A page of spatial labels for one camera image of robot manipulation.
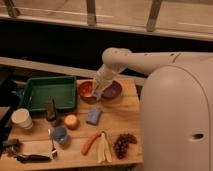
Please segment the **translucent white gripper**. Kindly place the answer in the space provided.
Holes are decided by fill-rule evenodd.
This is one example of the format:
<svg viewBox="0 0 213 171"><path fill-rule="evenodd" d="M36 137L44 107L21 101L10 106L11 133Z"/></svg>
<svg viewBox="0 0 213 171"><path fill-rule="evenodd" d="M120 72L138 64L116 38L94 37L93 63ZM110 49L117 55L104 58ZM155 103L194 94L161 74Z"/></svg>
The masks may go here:
<svg viewBox="0 0 213 171"><path fill-rule="evenodd" d="M106 88L108 88L112 82L114 77L117 75L117 71L114 67L110 67L106 64L103 64L95 73L93 78L93 92L101 93Z"/></svg>

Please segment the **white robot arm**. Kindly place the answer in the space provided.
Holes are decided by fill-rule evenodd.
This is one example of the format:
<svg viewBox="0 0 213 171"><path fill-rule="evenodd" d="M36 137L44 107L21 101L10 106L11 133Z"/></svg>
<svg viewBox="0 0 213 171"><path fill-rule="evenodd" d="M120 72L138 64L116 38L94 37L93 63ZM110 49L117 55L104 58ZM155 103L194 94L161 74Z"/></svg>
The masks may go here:
<svg viewBox="0 0 213 171"><path fill-rule="evenodd" d="M140 98L144 162L135 171L213 171L213 52L108 48L102 61L96 96L125 69L147 76Z"/></svg>

